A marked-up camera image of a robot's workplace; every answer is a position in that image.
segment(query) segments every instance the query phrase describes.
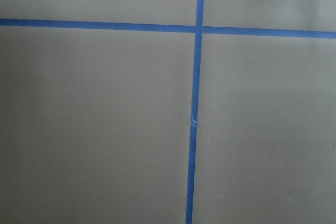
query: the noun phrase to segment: gray wall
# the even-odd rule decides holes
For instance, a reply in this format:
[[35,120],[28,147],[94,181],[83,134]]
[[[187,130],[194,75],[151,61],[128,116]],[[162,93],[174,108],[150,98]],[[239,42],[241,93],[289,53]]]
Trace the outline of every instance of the gray wall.
[[[195,25],[196,0],[0,0],[0,18]],[[336,0],[205,0],[336,31]],[[185,222],[193,33],[0,26],[0,223]],[[195,224],[336,223],[336,40],[203,34]]]

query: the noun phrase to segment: horizontal tape strip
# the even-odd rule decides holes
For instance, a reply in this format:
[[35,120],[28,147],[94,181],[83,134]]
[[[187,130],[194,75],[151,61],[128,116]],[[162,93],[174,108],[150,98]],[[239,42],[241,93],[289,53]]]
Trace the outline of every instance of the horizontal tape strip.
[[334,31],[306,31],[306,30],[203,26],[202,33],[336,39],[336,32]]
[[30,27],[58,27],[82,29],[107,29],[131,31],[165,31],[175,33],[194,33],[195,26],[84,22],[64,20],[37,20],[37,19],[0,19],[0,26],[30,26]]

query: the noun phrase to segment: vertical tape strip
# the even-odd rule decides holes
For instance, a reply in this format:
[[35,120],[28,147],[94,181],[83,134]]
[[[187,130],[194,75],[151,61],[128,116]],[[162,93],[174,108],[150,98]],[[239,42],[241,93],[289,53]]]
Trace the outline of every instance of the vertical tape strip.
[[188,182],[187,182],[187,207],[186,207],[186,216],[185,216],[186,224],[191,224],[193,220],[197,113],[198,113],[198,94],[200,90],[199,89],[200,88],[199,75],[201,71],[203,9],[204,9],[204,0],[197,0],[193,90],[192,90],[192,100],[191,100],[189,164],[188,164]]

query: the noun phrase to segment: blue painter's tape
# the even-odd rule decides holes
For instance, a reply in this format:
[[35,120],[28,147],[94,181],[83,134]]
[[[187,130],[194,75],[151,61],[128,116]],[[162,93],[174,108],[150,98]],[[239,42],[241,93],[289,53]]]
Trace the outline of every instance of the blue painter's tape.
[[0,19],[0,26],[30,26],[30,27],[58,27],[81,29],[107,29],[131,31],[164,31],[173,33],[194,33],[195,26],[84,22],[64,20],[37,20],[37,19]]
[[187,182],[187,207],[186,207],[186,215],[185,215],[186,224],[191,224],[193,221],[197,113],[198,113],[198,95],[199,95],[199,90],[200,90],[199,89],[200,88],[199,76],[200,76],[200,71],[201,71],[203,12],[204,12],[204,0],[197,0],[193,88],[192,88],[192,100],[191,100],[191,126],[190,126],[190,142],[189,142],[188,182]]
[[204,34],[231,34],[231,35],[336,39],[336,32],[334,31],[307,31],[307,30],[283,30],[283,29],[204,26],[203,33]]

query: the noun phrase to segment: blue tape strip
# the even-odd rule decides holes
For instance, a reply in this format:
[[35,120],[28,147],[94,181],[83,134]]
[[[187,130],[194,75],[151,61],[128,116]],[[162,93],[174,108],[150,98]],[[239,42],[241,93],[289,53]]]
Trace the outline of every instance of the blue tape strip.
[[198,94],[200,90],[199,89],[200,88],[199,75],[201,71],[203,10],[204,10],[204,0],[197,0],[193,90],[192,90],[192,100],[191,100],[191,126],[190,126],[190,142],[189,142],[188,182],[187,182],[187,206],[186,206],[186,215],[185,215],[186,224],[191,224],[193,220],[197,113],[198,113]]
[[107,29],[131,31],[165,31],[175,33],[194,33],[195,26],[84,22],[64,20],[37,20],[37,19],[0,19],[0,26],[31,26],[31,27],[58,27],[82,29]]
[[336,32],[334,31],[305,31],[305,30],[204,26],[203,33],[336,39]]

